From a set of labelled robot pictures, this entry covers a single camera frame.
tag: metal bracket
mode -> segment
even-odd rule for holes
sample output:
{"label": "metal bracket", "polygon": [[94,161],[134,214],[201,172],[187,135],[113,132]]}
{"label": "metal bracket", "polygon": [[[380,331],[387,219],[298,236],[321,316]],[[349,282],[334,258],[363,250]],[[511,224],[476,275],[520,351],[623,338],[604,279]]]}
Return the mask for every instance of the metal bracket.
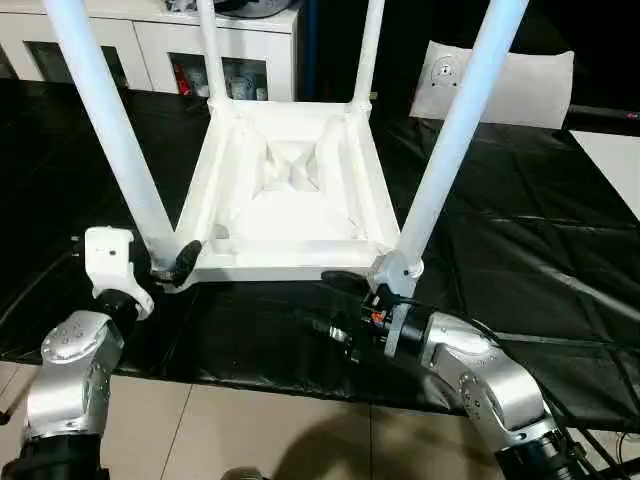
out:
{"label": "metal bracket", "polygon": [[93,227],[84,235],[85,270],[93,283],[93,297],[104,290],[119,290],[138,303],[138,320],[153,312],[151,296],[140,286],[129,261],[129,244],[133,234],[129,230]]}

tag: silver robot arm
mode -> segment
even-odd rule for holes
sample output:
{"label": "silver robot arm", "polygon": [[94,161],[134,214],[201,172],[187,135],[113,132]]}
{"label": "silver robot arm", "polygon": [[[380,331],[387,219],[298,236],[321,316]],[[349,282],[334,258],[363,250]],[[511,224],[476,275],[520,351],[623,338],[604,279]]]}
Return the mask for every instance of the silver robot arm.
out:
{"label": "silver robot arm", "polygon": [[153,301],[133,275],[127,230],[92,228],[84,238],[94,308],[72,313],[45,337],[42,369],[27,397],[20,457],[3,480],[108,479],[100,443],[109,409],[110,379],[126,337]]}
{"label": "silver robot arm", "polygon": [[457,391],[469,418],[494,452],[557,430],[531,374],[480,331],[454,316],[431,315],[420,363]]}

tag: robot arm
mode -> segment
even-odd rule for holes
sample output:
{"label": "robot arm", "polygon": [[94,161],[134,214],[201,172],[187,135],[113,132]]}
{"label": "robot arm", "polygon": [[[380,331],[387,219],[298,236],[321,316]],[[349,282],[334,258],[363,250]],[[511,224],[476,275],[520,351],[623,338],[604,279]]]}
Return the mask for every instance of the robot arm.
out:
{"label": "robot arm", "polygon": [[130,232],[89,229],[85,266],[95,307],[76,311],[46,336],[42,369],[31,386],[20,457],[7,480],[106,479],[100,442],[109,408],[110,378],[135,322],[153,309],[129,262]]}
{"label": "robot arm", "polygon": [[419,359],[460,396],[507,480],[587,478],[534,378],[480,331],[431,315]]}

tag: shelf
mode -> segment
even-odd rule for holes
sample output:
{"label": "shelf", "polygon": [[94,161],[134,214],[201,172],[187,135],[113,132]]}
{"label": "shelf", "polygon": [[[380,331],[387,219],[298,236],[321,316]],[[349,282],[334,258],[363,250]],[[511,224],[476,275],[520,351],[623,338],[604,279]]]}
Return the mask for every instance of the shelf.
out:
{"label": "shelf", "polygon": [[[93,18],[134,20],[140,22],[177,23],[199,25],[197,13],[168,12],[163,0],[86,0],[89,15]],[[217,26],[238,30],[253,30],[292,34],[296,28],[299,3],[269,18],[241,19],[217,17]],[[3,0],[0,13],[45,14],[41,0]]]}

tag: white cabinet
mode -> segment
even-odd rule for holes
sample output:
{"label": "white cabinet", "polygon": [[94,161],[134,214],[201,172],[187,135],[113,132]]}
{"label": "white cabinet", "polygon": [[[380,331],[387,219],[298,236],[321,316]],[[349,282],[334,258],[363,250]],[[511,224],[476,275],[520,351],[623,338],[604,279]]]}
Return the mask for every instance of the white cabinet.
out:
{"label": "white cabinet", "polygon": [[[116,83],[151,90],[133,22],[92,18]],[[51,23],[46,15],[0,14],[0,45],[18,78],[68,81],[69,74]]]}
{"label": "white cabinet", "polygon": [[[184,56],[202,56],[204,47],[199,27],[135,22],[135,30],[154,90],[178,93],[176,77],[184,75],[191,80],[187,69],[198,68],[204,75],[203,57],[190,61]],[[246,79],[247,94],[255,98],[264,77],[266,84],[262,88],[266,88],[270,100],[294,100],[295,55],[290,35],[230,28],[218,28],[217,32],[228,84],[234,78]]]}
{"label": "white cabinet", "polygon": [[[159,0],[85,0],[119,86],[206,95],[204,50],[194,13]],[[218,42],[234,98],[294,101],[300,6],[264,19],[218,17]],[[42,0],[0,0],[2,76],[71,81]]]}

